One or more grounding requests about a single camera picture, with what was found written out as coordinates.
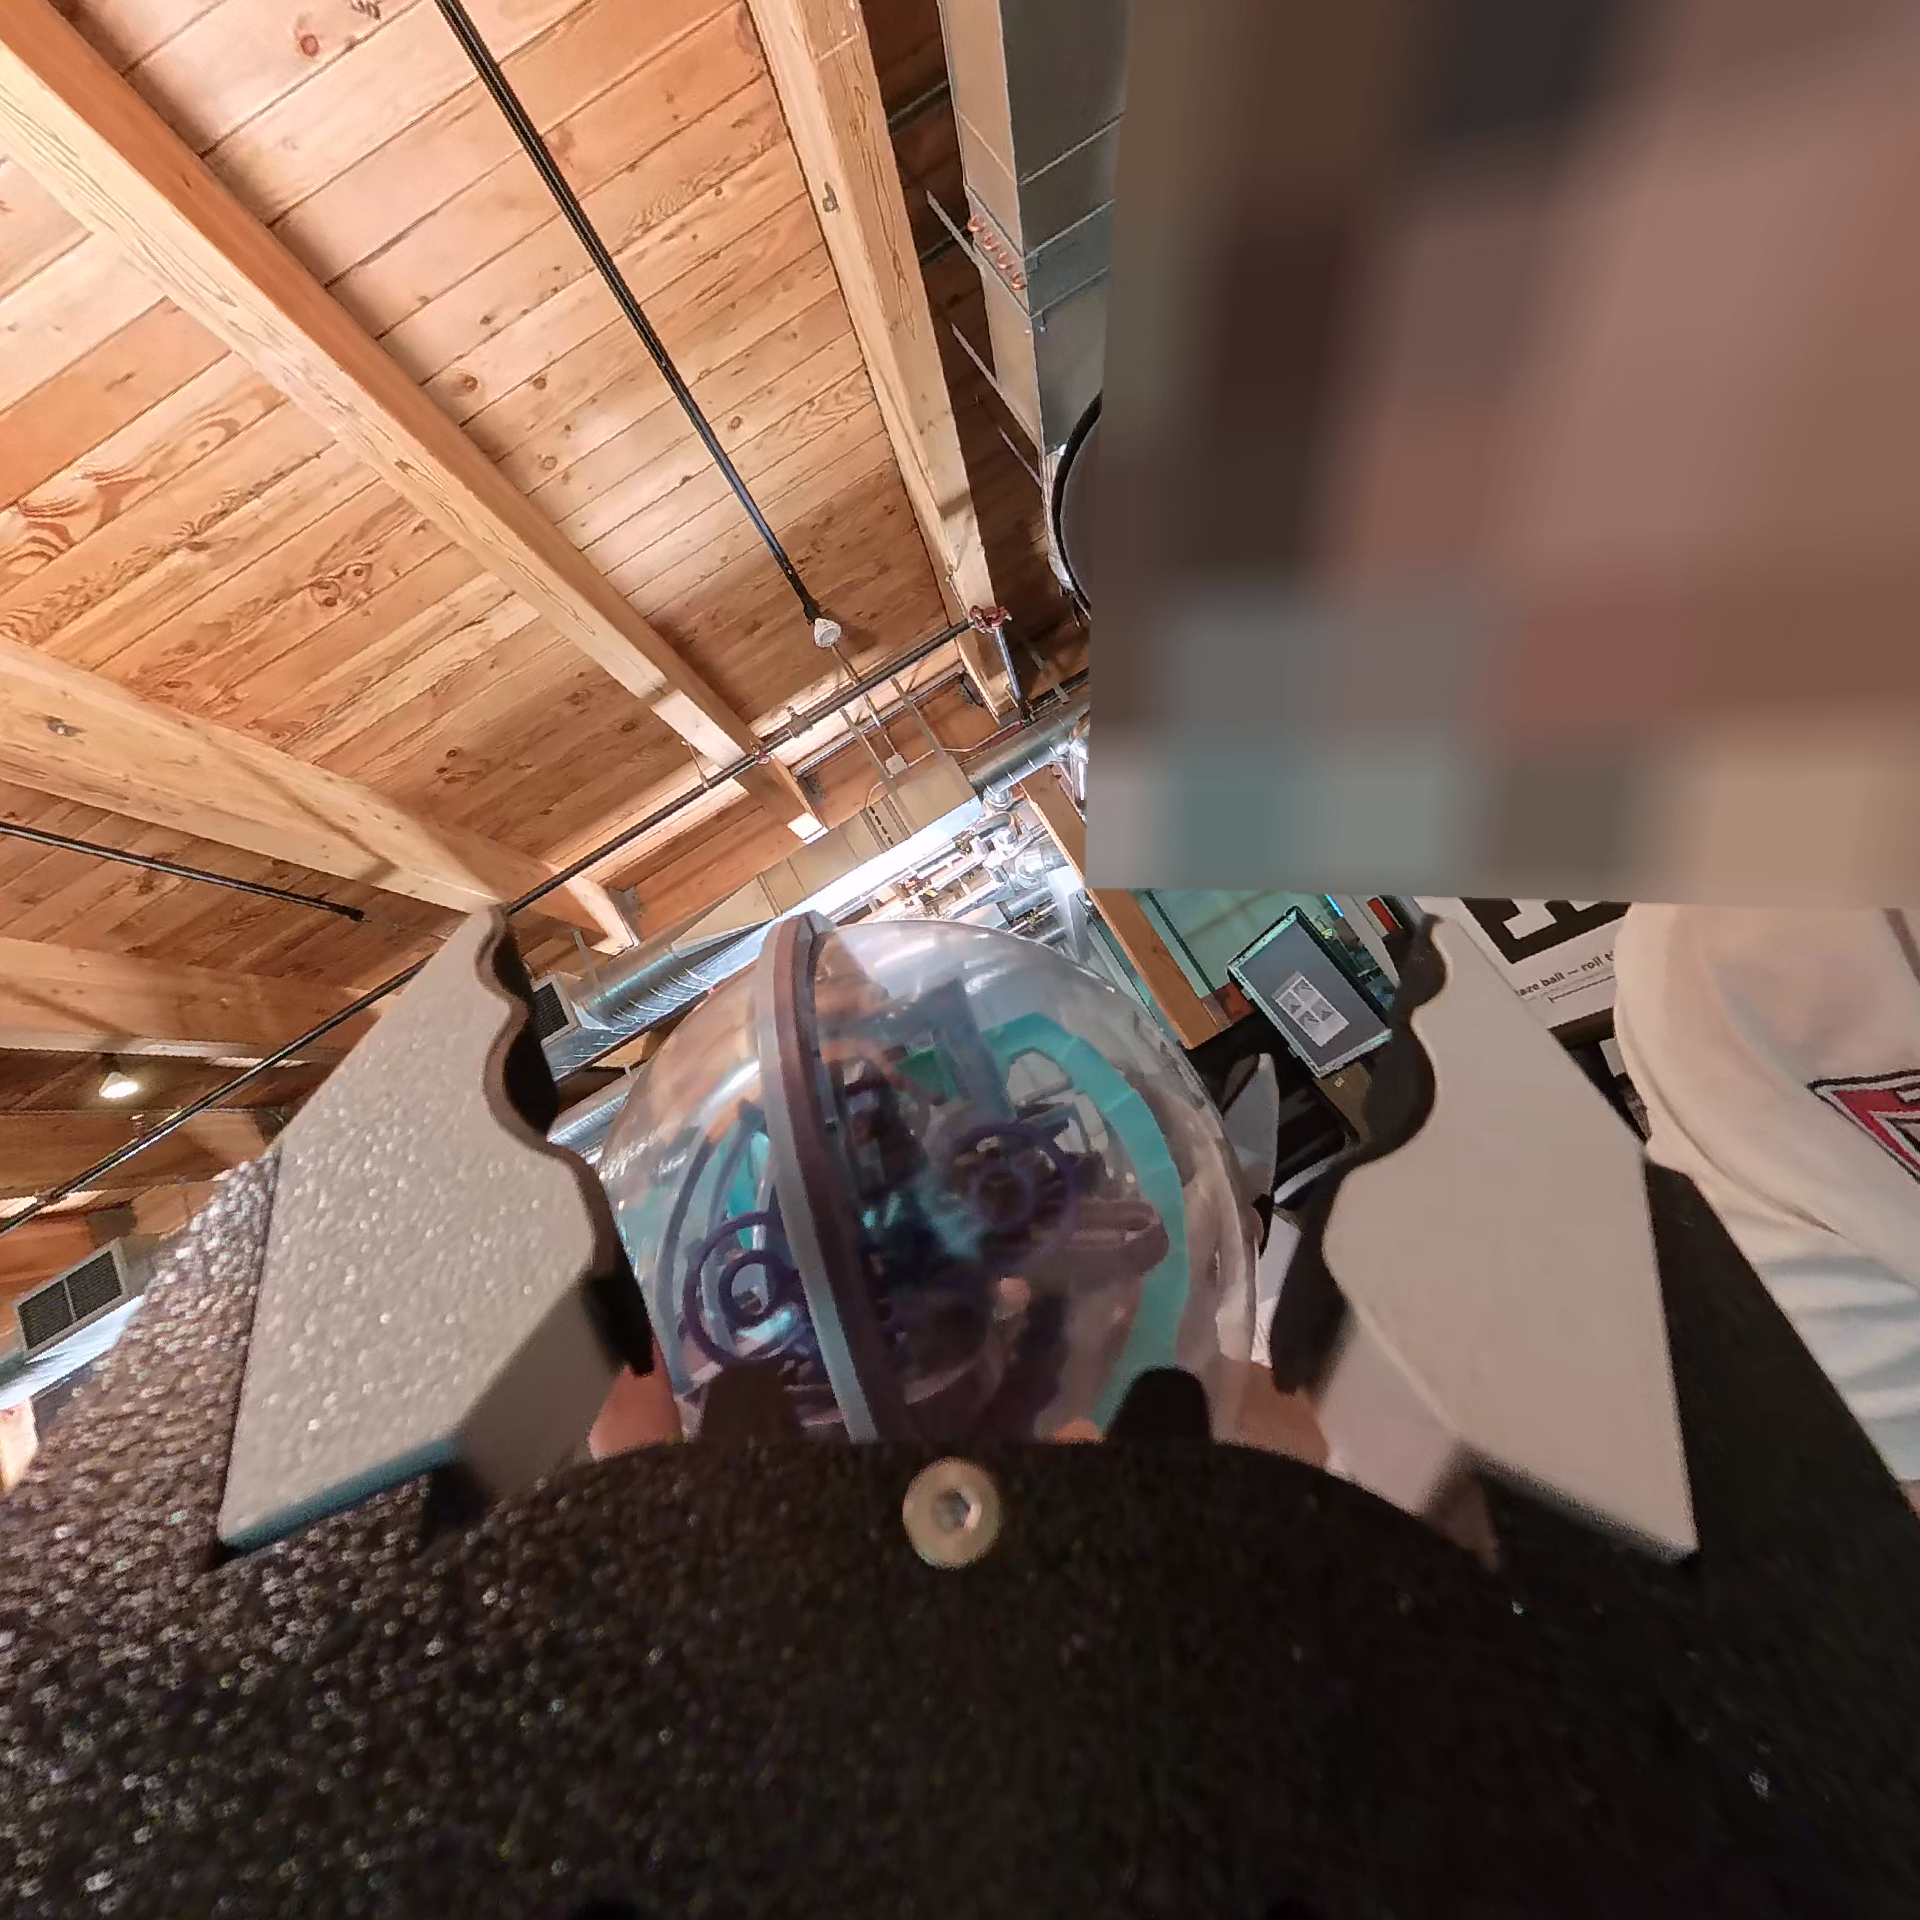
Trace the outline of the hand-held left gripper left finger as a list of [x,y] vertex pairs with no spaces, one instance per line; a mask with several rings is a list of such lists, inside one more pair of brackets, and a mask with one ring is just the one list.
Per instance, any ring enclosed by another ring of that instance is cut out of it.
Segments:
[[485,1502],[582,1452],[654,1329],[501,908],[469,916],[278,1139],[220,1540],[257,1549],[447,1473]]

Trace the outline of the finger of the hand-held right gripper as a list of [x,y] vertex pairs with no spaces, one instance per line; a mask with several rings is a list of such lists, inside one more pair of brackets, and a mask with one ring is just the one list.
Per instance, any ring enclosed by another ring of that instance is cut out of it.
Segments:
[[1223,1081],[1221,1124],[1231,1148],[1238,1189],[1255,1221],[1255,1249],[1272,1233],[1280,1185],[1280,1074],[1271,1054],[1247,1054]]

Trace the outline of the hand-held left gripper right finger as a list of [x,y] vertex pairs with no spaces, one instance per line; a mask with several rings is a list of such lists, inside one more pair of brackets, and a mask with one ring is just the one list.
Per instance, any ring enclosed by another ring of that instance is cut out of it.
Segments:
[[1501,1489],[1688,1558],[1644,1148],[1450,918],[1412,937],[1367,1124],[1268,1330],[1325,1470],[1453,1539]]

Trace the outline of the clear plastic maze ball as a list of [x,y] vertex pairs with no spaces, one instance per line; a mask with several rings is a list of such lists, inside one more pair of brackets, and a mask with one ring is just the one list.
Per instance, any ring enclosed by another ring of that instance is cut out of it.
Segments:
[[1095,1439],[1182,1372],[1252,1433],[1257,1221],[1213,1097],[1054,949],[774,924],[638,1069],[597,1163],[655,1333],[642,1444],[761,1369],[799,1430]]

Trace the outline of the person's left hand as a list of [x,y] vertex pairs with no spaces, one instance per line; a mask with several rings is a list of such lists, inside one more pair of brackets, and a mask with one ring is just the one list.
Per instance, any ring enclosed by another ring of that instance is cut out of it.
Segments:
[[621,1366],[615,1375],[590,1427],[585,1452],[591,1460],[605,1460],[638,1450],[669,1450],[684,1437],[681,1406],[665,1357],[654,1347],[647,1369]]

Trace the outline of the dark framed notice sign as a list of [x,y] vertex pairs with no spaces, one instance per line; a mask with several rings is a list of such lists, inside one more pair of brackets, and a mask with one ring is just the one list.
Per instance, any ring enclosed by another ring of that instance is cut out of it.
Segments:
[[1367,977],[1298,905],[1233,954],[1228,978],[1317,1079],[1390,1039],[1388,1010]]

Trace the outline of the person's white shirt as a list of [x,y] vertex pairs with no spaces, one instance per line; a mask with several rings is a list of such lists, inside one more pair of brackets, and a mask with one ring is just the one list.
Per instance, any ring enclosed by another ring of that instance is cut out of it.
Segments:
[[1686,1174],[1918,1497],[1918,916],[1631,902],[1616,1037]]

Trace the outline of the black disc floor lamp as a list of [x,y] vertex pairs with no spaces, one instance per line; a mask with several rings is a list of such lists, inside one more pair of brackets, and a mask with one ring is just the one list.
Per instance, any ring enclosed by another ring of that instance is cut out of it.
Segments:
[[1047,562],[1079,615],[1090,612],[1090,526],[1100,405],[1101,396],[1095,393],[1063,444],[1047,453],[1044,467]]

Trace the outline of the black ceiling light track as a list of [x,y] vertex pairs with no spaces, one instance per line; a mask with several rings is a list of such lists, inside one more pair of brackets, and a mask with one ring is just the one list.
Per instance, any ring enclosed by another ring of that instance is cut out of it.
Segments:
[[785,588],[793,591],[794,602],[799,603],[799,612],[805,615],[806,629],[809,621],[818,612],[828,612],[823,602],[815,596],[813,590],[805,582],[799,567],[789,556],[782,538],[777,535],[774,526],[767,522],[766,513],[761,510],[753,492],[749,490],[748,481],[738,470],[729,449],[720,442],[713,420],[709,419],[705,409],[698,405],[695,390],[690,388],[687,380],[684,377],[676,358],[668,350],[663,337],[657,333],[655,324],[645,313],[645,307],[634,297],[624,270],[618,270],[615,254],[609,252],[605,237],[593,226],[591,217],[585,210],[582,198],[574,190],[570,181],[564,177],[558,156],[545,145],[542,131],[534,124],[534,116],[528,113],[525,103],[521,100],[517,86],[506,78],[502,61],[496,59],[492,52],[485,34],[480,34],[472,17],[469,14],[465,5],[462,3],[436,3],[433,11],[439,14],[441,22],[447,28],[447,34],[455,39],[457,49],[462,51],[464,59],[469,61],[470,75],[477,79],[486,99],[492,100],[494,110],[512,133],[521,156],[532,165],[534,177],[538,178],[545,196],[552,201],[556,212],[561,217],[564,226],[570,231],[576,243],[588,255],[588,263],[597,279],[605,286],[608,294],[615,302],[618,318],[628,324],[630,333],[638,339],[647,362],[660,374],[672,402],[676,402],[679,412],[684,413],[686,422],[692,427],[695,438],[702,444],[711,463],[718,468],[720,477],[726,484],[726,492],[736,501],[736,506],[744,513],[749,529],[753,531],[756,539],[764,543],[766,554],[774,559],[780,574],[783,575]]

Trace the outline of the round metal duct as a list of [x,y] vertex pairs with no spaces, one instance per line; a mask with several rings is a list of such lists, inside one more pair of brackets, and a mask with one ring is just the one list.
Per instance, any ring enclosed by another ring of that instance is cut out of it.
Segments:
[[564,1079],[663,1023],[749,964],[777,922],[805,911],[842,916],[902,875],[935,867],[948,844],[980,828],[993,793],[1058,759],[1087,706],[1079,692],[991,747],[965,759],[932,755],[886,799],[782,857],[665,945],[567,989],[567,1019],[542,1042],[549,1069]]

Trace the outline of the rectangular metal duct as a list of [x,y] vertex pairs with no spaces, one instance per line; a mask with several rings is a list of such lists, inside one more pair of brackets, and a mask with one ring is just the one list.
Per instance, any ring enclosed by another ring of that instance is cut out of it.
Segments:
[[1101,388],[1129,3],[942,3],[1000,396],[1050,462]]

